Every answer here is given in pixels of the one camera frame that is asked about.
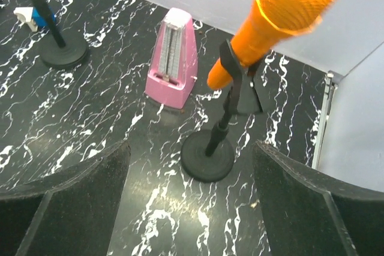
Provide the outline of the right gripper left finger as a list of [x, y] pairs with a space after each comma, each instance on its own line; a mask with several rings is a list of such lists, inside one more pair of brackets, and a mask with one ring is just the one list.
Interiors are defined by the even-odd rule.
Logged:
[[1, 191], [1, 255], [106, 255], [130, 156], [122, 141]]

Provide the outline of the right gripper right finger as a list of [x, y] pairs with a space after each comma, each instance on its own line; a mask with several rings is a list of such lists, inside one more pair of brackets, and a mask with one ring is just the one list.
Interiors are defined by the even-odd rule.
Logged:
[[272, 255], [383, 255], [383, 193], [258, 141], [254, 180]]

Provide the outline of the black round-base mic stand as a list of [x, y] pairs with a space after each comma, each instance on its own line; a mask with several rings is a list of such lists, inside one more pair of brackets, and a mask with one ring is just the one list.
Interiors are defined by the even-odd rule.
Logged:
[[61, 32], [46, 0], [31, 1], [49, 29], [39, 48], [43, 64], [56, 70], [69, 70], [83, 63], [88, 55], [88, 43], [83, 35], [73, 29]]

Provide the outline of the orange microphone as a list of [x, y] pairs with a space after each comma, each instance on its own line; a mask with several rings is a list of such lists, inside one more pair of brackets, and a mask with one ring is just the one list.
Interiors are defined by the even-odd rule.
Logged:
[[248, 17], [230, 41], [242, 67], [259, 61], [277, 43], [308, 34], [335, 0], [253, 0]]

